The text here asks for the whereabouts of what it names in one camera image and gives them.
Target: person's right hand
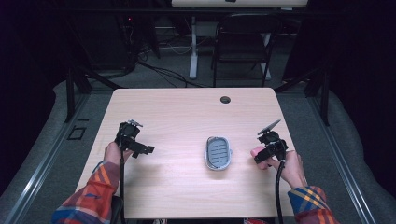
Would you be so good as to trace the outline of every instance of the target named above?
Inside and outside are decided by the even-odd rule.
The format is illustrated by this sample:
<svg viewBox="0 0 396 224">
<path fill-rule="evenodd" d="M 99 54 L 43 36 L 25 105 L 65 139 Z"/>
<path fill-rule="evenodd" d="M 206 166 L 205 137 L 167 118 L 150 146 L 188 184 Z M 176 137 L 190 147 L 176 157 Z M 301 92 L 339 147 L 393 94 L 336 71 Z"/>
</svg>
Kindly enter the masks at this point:
<svg viewBox="0 0 396 224">
<path fill-rule="evenodd" d="M 269 165 L 279 169 L 280 161 L 272 158 L 266 160 Z M 289 183 L 292 189 L 299 187 L 306 187 L 308 184 L 305 180 L 303 161 L 301 156 L 296 151 L 289 151 L 286 154 L 285 168 L 282 171 L 282 178 Z"/>
</svg>

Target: person's left hand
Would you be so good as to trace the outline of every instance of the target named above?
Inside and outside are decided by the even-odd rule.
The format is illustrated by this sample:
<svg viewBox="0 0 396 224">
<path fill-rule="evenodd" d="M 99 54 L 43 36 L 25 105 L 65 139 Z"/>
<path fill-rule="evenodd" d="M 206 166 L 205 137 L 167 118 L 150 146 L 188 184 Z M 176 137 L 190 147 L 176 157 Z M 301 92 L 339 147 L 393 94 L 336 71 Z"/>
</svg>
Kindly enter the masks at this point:
<svg viewBox="0 0 396 224">
<path fill-rule="evenodd" d="M 127 162 L 127 160 L 131 157 L 133 153 L 134 152 L 130 149 L 126 149 L 125 151 L 123 151 L 124 161 Z M 120 165 L 120 159 L 121 149 L 119 148 L 119 146 L 117 146 L 115 142 L 109 143 L 108 146 L 105 148 L 105 157 L 103 158 L 103 160 Z"/>
</svg>

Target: plaid sleeve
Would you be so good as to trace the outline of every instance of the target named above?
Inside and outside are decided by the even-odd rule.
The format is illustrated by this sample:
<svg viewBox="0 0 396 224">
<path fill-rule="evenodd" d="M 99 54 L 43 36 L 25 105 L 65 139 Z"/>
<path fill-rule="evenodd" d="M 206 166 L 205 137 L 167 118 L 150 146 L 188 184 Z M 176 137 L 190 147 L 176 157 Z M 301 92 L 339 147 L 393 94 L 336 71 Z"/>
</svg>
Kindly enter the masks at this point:
<svg viewBox="0 0 396 224">
<path fill-rule="evenodd" d="M 70 196 L 52 214 L 51 223 L 110 223 L 111 197 L 120 180 L 120 167 L 100 162 L 87 186 Z"/>
<path fill-rule="evenodd" d="M 288 195 L 298 223 L 339 223 L 326 204 L 323 189 L 314 186 L 297 188 Z"/>
</svg>

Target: gray carpet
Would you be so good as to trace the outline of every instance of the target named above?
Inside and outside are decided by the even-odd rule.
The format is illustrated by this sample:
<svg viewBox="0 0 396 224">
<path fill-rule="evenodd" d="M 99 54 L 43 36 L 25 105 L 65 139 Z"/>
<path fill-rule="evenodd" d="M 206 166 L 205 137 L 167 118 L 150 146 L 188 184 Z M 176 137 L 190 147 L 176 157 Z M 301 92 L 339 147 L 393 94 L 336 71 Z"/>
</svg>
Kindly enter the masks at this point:
<svg viewBox="0 0 396 224">
<path fill-rule="evenodd" d="M 284 36 L 279 39 L 271 63 L 272 80 L 266 82 L 267 87 L 275 88 L 281 85 L 280 79 L 292 46 L 292 38 Z M 199 51 L 198 78 L 193 80 L 204 86 L 212 83 L 210 70 L 210 46 L 201 47 Z M 157 59 L 152 53 L 142 55 L 150 65 L 163 67 L 176 71 L 188 79 L 190 70 L 190 53 L 177 54 L 171 49 L 161 50 L 161 59 Z M 220 67 L 224 74 L 234 70 L 236 74 L 248 71 L 253 77 L 260 74 L 260 69 L 249 71 L 248 67 Z M 104 76 L 111 72 L 101 73 Z M 115 83 L 127 88 L 174 88 L 183 87 L 184 83 L 172 78 L 161 77 L 156 72 L 138 65 L 128 76 L 111 79 Z M 88 158 L 89 151 L 100 126 L 106 106 L 111 97 L 108 87 L 91 79 L 93 86 L 92 94 L 80 95 L 78 112 L 69 124 L 64 124 L 66 118 L 65 85 L 61 83 L 55 88 L 57 102 L 49 117 L 48 123 L 40 134 L 31 153 L 28 155 L 20 171 L 2 195 L 0 207 L 1 220 L 17 220 L 19 223 L 48 223 L 51 213 L 75 191 L 79 176 Z M 219 81 L 219 87 L 260 86 L 259 80 L 253 81 Z M 293 143 L 298 152 L 303 156 L 306 178 L 309 184 L 321 186 L 327 193 L 328 203 L 335 216 L 341 223 L 363 223 L 360 212 L 353 202 L 347 181 L 342 177 L 340 170 L 332 154 L 332 144 L 328 140 L 326 130 L 335 137 L 342 154 L 346 158 L 347 167 L 350 168 L 353 177 L 358 183 L 359 189 L 376 223 L 395 223 L 396 202 L 380 186 L 378 186 L 362 158 L 362 148 L 359 136 L 350 121 L 342 104 L 336 96 L 331 94 L 329 118 L 331 126 L 323 129 L 321 121 L 314 107 L 314 99 L 305 98 L 301 93 L 303 84 L 293 87 L 287 93 L 277 95 L 285 120 L 290 129 Z M 73 128 L 85 129 L 80 140 L 67 140 Z M 71 137 L 78 137 L 75 131 Z M 54 148 L 58 153 L 50 154 Z M 53 158 L 53 163 L 47 173 L 44 173 L 42 185 L 37 186 L 38 191 L 30 195 L 32 200 L 21 200 L 23 190 L 29 180 L 35 176 L 40 162 L 48 155 Z M 14 211 L 16 205 L 25 203 L 22 211 Z M 294 223 L 292 217 L 285 217 L 286 223 Z"/>
</svg>

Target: pink object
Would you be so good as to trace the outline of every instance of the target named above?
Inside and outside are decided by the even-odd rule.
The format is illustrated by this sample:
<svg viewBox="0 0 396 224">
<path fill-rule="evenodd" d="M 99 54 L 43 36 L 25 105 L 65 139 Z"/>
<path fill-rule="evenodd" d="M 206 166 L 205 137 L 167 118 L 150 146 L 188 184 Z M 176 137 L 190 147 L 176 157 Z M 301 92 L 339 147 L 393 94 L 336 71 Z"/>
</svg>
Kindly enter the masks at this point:
<svg viewBox="0 0 396 224">
<path fill-rule="evenodd" d="M 262 151 L 263 149 L 264 149 L 264 147 L 255 147 L 255 148 L 251 149 L 250 155 L 251 155 L 253 158 L 255 158 L 255 157 L 257 156 L 257 154 L 259 154 L 259 152 Z M 268 166 L 268 163 L 267 163 L 266 161 L 260 162 L 259 164 L 257 164 L 257 166 L 258 166 L 260 169 L 262 169 L 262 170 L 265 170 L 265 169 L 267 169 L 267 168 L 269 167 L 269 166 Z"/>
</svg>

